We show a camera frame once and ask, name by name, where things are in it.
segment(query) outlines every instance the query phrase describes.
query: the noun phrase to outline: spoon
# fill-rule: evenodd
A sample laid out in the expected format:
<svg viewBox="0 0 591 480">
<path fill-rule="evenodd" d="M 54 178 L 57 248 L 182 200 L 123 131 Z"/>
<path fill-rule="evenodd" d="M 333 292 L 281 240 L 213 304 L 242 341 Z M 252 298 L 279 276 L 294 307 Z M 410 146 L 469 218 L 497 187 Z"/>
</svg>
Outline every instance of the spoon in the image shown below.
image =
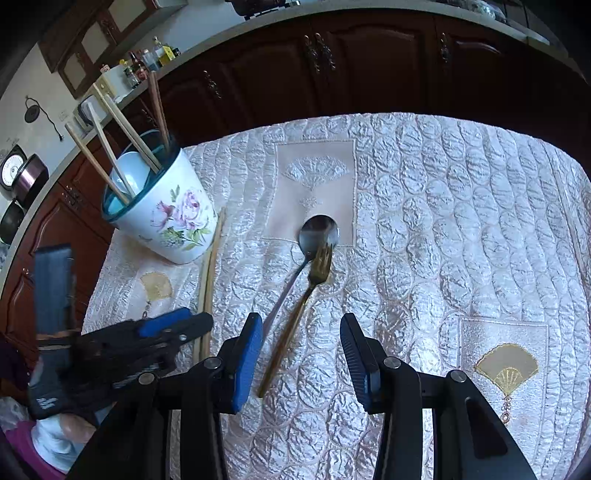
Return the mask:
<svg viewBox="0 0 591 480">
<path fill-rule="evenodd" d="M 304 267 L 308 264 L 308 262 L 315 259 L 318 249 L 322 247 L 322 245 L 324 244 L 328 244 L 333 247 L 335 245 L 338 245 L 339 227 L 336 225 L 336 222 L 329 216 L 314 215 L 312 218 L 308 219 L 300 229 L 300 234 L 298 235 L 297 242 L 300 246 L 301 252 L 304 254 L 304 261 L 300 265 L 300 268 L 298 268 L 292 275 L 291 280 L 281 292 L 279 300 L 277 300 L 277 303 L 275 303 L 275 306 L 271 310 L 271 313 L 267 315 L 267 318 L 263 322 L 263 339 L 267 337 L 269 330 L 271 330 L 273 320 L 275 320 L 277 312 L 279 312 L 279 309 L 281 308 L 281 305 L 283 305 L 285 297 L 287 297 L 287 294 L 296 282 L 297 277 L 300 275 L 301 271 L 304 270 Z"/>
</svg>

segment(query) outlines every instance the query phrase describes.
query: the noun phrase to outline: kitchen utensil holder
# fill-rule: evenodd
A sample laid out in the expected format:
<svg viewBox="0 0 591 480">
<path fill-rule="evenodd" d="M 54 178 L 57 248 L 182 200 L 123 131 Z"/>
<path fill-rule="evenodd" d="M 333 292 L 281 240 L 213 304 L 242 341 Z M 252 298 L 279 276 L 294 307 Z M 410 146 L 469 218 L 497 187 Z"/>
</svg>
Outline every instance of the kitchen utensil holder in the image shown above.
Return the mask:
<svg viewBox="0 0 591 480">
<path fill-rule="evenodd" d="M 166 152 L 158 130 L 141 135 L 162 169 L 151 173 L 129 205 L 105 189 L 103 217 L 140 244 L 176 264 L 192 262 L 213 240 L 217 214 L 182 148 L 170 137 Z M 129 145 L 123 153 L 133 151 Z"/>
</svg>

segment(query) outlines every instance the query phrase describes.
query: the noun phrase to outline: glass bottle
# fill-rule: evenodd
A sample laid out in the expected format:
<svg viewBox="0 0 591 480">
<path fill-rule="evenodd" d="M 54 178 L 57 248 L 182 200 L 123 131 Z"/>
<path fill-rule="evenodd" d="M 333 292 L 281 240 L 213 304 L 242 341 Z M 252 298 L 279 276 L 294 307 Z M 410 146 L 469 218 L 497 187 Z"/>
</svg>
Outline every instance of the glass bottle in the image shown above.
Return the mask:
<svg viewBox="0 0 591 480">
<path fill-rule="evenodd" d="M 157 72 L 162 67 L 162 64 L 156 58 L 156 55 L 150 52 L 147 48 L 144 49 L 142 57 L 146 66 L 153 72 Z"/>
<path fill-rule="evenodd" d="M 154 37 L 154 53 L 162 66 L 166 65 L 171 60 L 174 60 L 173 51 L 168 45 L 163 44 L 158 37 Z"/>
<path fill-rule="evenodd" d="M 135 76 L 140 82 L 148 79 L 148 69 L 143 61 L 141 61 L 134 52 L 130 51 L 129 56 L 131 57 L 131 69 L 135 73 Z"/>
</svg>

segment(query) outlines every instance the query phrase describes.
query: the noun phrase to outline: pink cloth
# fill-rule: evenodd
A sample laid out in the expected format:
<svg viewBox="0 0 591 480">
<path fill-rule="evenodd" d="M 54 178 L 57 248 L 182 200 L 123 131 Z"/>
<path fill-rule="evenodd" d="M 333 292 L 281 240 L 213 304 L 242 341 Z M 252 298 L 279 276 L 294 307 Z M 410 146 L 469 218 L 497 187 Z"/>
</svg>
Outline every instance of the pink cloth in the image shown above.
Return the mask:
<svg viewBox="0 0 591 480">
<path fill-rule="evenodd" d="M 64 480 L 65 474 L 53 468 L 43 460 L 31 439 L 31 429 L 35 426 L 34 421 L 20 421 L 17 428 L 4 433 L 12 448 L 20 457 L 35 470 L 43 480 Z"/>
</svg>

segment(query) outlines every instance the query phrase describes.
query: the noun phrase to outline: blue gripper pad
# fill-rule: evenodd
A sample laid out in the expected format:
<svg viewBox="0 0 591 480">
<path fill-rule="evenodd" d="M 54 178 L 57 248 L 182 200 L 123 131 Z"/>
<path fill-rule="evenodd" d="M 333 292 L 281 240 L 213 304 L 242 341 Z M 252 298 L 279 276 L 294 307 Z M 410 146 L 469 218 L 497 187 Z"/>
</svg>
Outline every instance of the blue gripper pad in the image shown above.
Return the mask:
<svg viewBox="0 0 591 480">
<path fill-rule="evenodd" d="M 379 365 L 355 315 L 346 313 L 340 321 L 340 343 L 349 367 L 357 401 L 371 413 L 381 396 Z"/>
<path fill-rule="evenodd" d="M 240 336 L 226 340 L 217 355 L 225 363 L 217 404 L 219 412 L 236 414 L 246 403 L 261 345 L 261 316 L 250 313 Z"/>
<path fill-rule="evenodd" d="M 147 320 L 142 328 L 138 330 L 138 335 L 143 338 L 157 336 L 165 328 L 168 328 L 181 320 L 186 320 L 191 315 L 191 310 L 187 307 L 181 307 L 172 312 L 164 313 L 155 319 Z"/>
</svg>

